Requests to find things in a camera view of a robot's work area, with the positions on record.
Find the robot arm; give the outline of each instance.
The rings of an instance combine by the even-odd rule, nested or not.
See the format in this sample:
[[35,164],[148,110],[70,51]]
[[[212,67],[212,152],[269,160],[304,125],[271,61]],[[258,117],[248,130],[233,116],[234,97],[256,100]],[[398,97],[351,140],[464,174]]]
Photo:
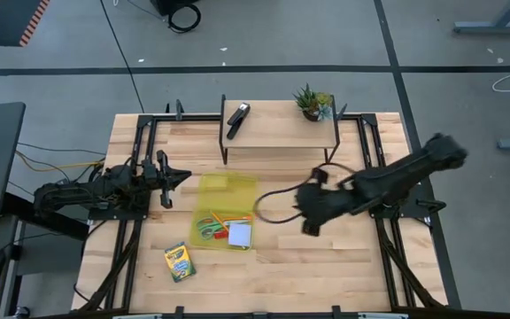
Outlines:
[[157,168],[150,159],[143,160],[143,172],[136,172],[128,165],[107,168],[103,175],[88,183],[47,183],[35,191],[35,213],[40,216],[53,214],[63,206],[84,205],[94,219],[142,219],[147,214],[151,192],[162,190],[161,205],[172,208],[169,191],[187,179],[190,171],[173,169],[163,151],[157,152]]
[[320,226],[344,213],[360,214],[379,205],[393,206],[404,200],[411,188],[436,171],[461,167],[468,153],[450,136],[436,134],[418,152],[388,165],[359,171],[337,184],[337,190],[322,189],[328,173],[317,167],[315,183],[298,188],[296,208],[305,218],[302,231],[320,235]]

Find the black stapler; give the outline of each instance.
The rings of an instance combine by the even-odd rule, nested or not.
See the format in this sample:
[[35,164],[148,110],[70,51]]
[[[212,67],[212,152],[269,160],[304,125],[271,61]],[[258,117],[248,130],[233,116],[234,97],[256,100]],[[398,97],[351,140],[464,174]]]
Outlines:
[[247,117],[247,114],[249,114],[249,111],[251,110],[251,106],[247,103],[241,103],[239,107],[237,108],[236,112],[231,115],[231,117],[228,120],[228,125],[231,126],[229,129],[228,134],[226,137],[228,139],[233,139],[236,136],[237,130],[239,130],[239,127],[243,123],[243,120],[245,120],[245,117]]

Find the wooden tabletop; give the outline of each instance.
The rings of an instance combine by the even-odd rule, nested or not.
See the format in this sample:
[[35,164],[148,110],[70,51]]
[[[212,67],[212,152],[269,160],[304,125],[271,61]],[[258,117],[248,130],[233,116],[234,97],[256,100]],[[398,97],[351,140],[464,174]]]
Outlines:
[[[105,161],[107,167],[122,164],[131,153],[137,116],[117,115]],[[387,162],[407,155],[399,114],[378,113],[377,119]],[[340,121],[339,129],[341,144],[334,160],[354,169],[364,168],[355,122]],[[224,166],[218,134],[217,121],[159,124],[155,151],[163,149],[171,167],[189,169],[193,176],[171,194],[173,209],[166,210],[160,205],[158,191],[151,197],[150,217],[143,225],[139,245],[131,312],[173,313],[176,306],[185,306],[188,313],[330,312],[332,305],[340,305],[342,311],[390,310],[375,223],[368,214],[347,214],[330,221],[322,227],[320,237],[301,234],[301,219],[281,225],[255,221],[249,252],[188,245],[201,174],[237,171],[256,175],[259,191],[263,193],[300,183],[312,167],[323,161],[323,150],[319,149],[232,149],[230,162]],[[328,171],[331,183],[346,177],[337,167]],[[295,213],[293,204],[294,193],[271,197],[261,203],[262,213],[282,219]],[[77,284],[86,296],[91,295],[110,270],[117,228],[117,222],[107,222],[86,244]],[[432,295],[445,303],[429,229],[413,220],[402,220],[400,228],[410,268]],[[181,241],[187,243],[197,273],[176,284],[166,265],[164,250]],[[393,271],[403,304],[400,275],[394,267]],[[116,306],[120,305],[121,294],[119,287]],[[75,296],[73,308],[82,304],[83,300]]]
[[[251,110],[236,137],[225,137],[231,128],[227,122],[241,103]],[[333,120],[312,122],[305,118],[295,101],[233,101],[224,105],[222,139],[225,148],[334,148],[336,131]]]

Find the concrete floor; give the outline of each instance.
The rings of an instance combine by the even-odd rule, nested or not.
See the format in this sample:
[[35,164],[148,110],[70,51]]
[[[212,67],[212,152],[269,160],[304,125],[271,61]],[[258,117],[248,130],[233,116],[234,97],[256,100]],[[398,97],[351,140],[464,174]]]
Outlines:
[[[148,0],[134,1],[151,8]],[[202,0],[202,23],[186,35],[175,35],[124,0],[117,8],[105,2],[133,67],[389,65],[375,6],[368,0]],[[455,20],[491,19],[507,2],[382,3],[401,66],[504,66],[510,65],[510,35],[455,35],[451,30]],[[26,48],[0,47],[0,68],[72,67],[124,67],[98,0],[53,0]],[[491,91],[502,76],[405,74],[404,79],[421,141],[444,132],[470,152],[464,168],[431,179],[437,198],[449,205],[440,215],[461,304],[510,312],[510,152],[495,147],[498,137],[510,136],[510,94]],[[290,98],[306,82],[334,93],[339,105],[349,104],[348,111],[401,110],[389,73],[139,74],[135,82],[150,113],[162,112],[176,98],[187,112],[217,112],[222,93]],[[27,104],[22,142],[99,152],[107,147],[114,114],[140,112],[128,75],[0,77],[0,102],[11,101]],[[97,159],[84,153],[24,151],[55,165]],[[76,176],[80,170],[69,173]],[[19,161],[11,175],[30,191],[60,178],[31,172]],[[30,198],[13,187],[9,191]],[[70,248],[59,253],[57,246]],[[25,278],[20,302],[34,315],[69,309],[78,247],[47,242],[45,259],[77,261],[55,273]],[[50,291],[49,283],[62,289]]]

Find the potted plant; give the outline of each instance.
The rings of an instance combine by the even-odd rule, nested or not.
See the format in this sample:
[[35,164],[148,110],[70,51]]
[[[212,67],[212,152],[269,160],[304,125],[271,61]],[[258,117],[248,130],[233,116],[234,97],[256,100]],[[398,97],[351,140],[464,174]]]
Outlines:
[[302,92],[294,94],[297,105],[300,107],[302,114],[309,121],[322,121],[332,119],[332,95],[324,92],[314,92],[310,89],[310,85],[306,84],[306,88],[301,88]]

